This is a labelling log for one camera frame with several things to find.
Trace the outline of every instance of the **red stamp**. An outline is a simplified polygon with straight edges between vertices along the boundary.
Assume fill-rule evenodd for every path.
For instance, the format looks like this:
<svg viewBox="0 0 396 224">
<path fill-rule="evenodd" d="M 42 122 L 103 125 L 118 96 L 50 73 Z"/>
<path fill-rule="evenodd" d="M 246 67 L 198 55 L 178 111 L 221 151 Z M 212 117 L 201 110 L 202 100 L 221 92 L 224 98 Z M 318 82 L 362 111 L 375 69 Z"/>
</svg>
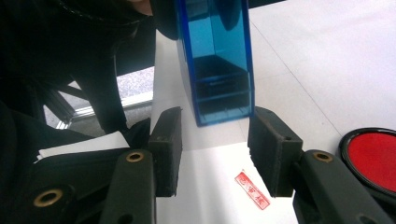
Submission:
<svg viewBox="0 0 396 224">
<path fill-rule="evenodd" d="M 236 182 L 245 190 L 247 195 L 253 200 L 257 206 L 261 210 L 264 210 L 270 202 L 268 199 L 262 194 L 262 192 L 251 182 L 247 175 L 244 172 L 241 172 L 236 178 Z"/>
</svg>

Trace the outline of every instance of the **white table surface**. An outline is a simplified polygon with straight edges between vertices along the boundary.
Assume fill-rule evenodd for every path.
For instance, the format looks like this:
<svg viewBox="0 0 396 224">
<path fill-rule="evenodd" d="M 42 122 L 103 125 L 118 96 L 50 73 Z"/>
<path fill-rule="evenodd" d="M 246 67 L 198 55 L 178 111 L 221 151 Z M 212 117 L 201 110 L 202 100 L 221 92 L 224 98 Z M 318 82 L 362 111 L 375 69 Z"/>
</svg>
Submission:
<svg viewBox="0 0 396 224">
<path fill-rule="evenodd" d="M 304 150 L 334 153 L 358 128 L 396 130 L 396 1 L 289 0 L 249 17 L 255 103 L 276 112 Z M 158 200 L 158 223 L 295 223 L 290 199 L 270 198 L 261 211 L 233 180 L 248 169 L 266 191 L 249 161 L 248 119 L 196 127 L 176 43 L 158 33 L 156 50 L 152 122 L 181 106 L 184 146 L 178 195 Z"/>
</svg>

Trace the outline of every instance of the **blue plastic container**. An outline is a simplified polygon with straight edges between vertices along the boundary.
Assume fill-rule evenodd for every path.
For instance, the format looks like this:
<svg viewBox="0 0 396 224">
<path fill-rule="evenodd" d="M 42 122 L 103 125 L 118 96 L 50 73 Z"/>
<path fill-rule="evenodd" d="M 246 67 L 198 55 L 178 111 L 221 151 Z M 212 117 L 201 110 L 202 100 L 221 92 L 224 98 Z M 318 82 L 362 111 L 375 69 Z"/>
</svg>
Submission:
<svg viewBox="0 0 396 224">
<path fill-rule="evenodd" d="M 247 0 L 175 0 L 178 54 L 198 126 L 253 114 Z"/>
</svg>

